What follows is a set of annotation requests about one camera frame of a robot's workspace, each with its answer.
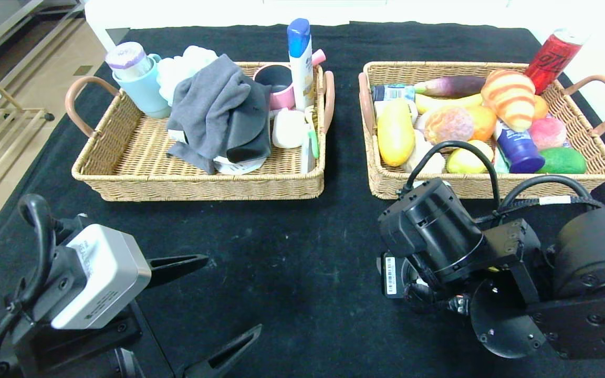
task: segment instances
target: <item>deodorant bottle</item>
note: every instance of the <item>deodorant bottle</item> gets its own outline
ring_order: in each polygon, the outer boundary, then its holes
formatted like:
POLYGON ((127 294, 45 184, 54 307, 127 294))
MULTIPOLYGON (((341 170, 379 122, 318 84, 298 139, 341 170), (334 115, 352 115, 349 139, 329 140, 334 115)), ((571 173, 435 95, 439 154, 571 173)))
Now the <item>deodorant bottle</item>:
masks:
POLYGON ((293 79, 293 96, 296 110, 304 112, 314 104, 314 72, 312 70, 312 34, 309 21, 293 20, 286 29, 288 34, 288 59, 293 79))
POLYGON ((514 131, 497 120, 494 137, 508 160, 511 174, 532 174, 545 165, 545 158, 538 154, 528 131, 514 131))

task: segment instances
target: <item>red can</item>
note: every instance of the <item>red can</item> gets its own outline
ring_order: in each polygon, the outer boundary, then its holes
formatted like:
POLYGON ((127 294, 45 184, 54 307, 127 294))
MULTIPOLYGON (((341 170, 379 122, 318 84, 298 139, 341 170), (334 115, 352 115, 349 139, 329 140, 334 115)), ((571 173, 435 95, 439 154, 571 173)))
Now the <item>red can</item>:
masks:
POLYGON ((543 44, 524 74, 530 77, 536 87, 536 94, 545 91, 555 81, 573 57, 580 51, 584 41, 558 29, 543 44))

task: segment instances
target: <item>light blue mug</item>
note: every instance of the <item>light blue mug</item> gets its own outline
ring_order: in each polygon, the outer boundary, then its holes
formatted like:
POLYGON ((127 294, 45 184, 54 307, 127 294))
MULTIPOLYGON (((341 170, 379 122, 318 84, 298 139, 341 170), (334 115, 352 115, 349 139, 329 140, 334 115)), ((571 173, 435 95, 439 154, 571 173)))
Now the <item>light blue mug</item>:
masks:
POLYGON ((147 59, 151 60, 152 67, 149 72, 134 80, 121 80, 115 73, 111 76, 120 85, 125 93, 130 96, 137 108, 151 118, 169 117, 172 108, 160 95, 160 84, 158 84, 158 62, 160 55, 149 54, 147 59))

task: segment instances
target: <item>pink mug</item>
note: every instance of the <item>pink mug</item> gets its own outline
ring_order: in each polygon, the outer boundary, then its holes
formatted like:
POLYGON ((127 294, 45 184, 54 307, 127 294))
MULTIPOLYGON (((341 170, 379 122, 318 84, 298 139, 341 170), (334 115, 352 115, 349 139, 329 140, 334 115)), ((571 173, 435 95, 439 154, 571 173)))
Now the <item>pink mug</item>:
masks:
MULTIPOLYGON (((326 60, 326 54, 323 50, 317 50, 312 54, 312 66, 318 65, 324 60, 326 60)), ((253 79, 264 86, 272 86, 272 92, 269 95, 270 110, 290 109, 295 106, 293 79, 288 65, 281 63, 264 65, 254 73, 253 79)))

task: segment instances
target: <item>black tablecloth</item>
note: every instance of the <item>black tablecloth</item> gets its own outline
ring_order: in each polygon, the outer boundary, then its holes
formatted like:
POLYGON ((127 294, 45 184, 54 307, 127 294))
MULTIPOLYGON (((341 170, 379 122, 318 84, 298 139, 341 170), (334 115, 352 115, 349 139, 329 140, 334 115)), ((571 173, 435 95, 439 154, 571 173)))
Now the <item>black tablecloth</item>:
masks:
MULTIPOLYGON (((71 177, 86 137, 65 117, 0 213, 0 315, 2 296, 35 263, 33 232, 14 205, 36 192, 57 217, 85 212, 134 235, 148 258, 211 257, 206 268, 138 298, 174 368, 262 323, 257 346, 230 376, 605 376, 605 360, 562 361, 549 347, 526 359, 500 359, 476 340, 467 318, 415 315, 380 292, 375 258, 384 246, 376 220, 390 201, 368 189, 357 75, 372 60, 529 62, 539 47, 531 33, 417 23, 313 26, 312 33, 314 48, 328 56, 322 66, 336 74, 337 93, 320 198, 108 203, 71 177)), ((236 61, 287 59, 282 25, 133 30, 126 40, 163 57, 199 45, 236 61)), ((97 75, 111 81, 107 67, 97 75)), ((575 99, 597 124, 581 96, 575 99)), ((109 102, 108 93, 91 86, 77 109, 95 125, 109 102)), ((605 184, 593 195, 605 202, 605 184)), ((490 210, 489 201, 464 204, 473 215, 490 210)), ((519 216, 551 242, 579 211, 551 206, 519 216)))

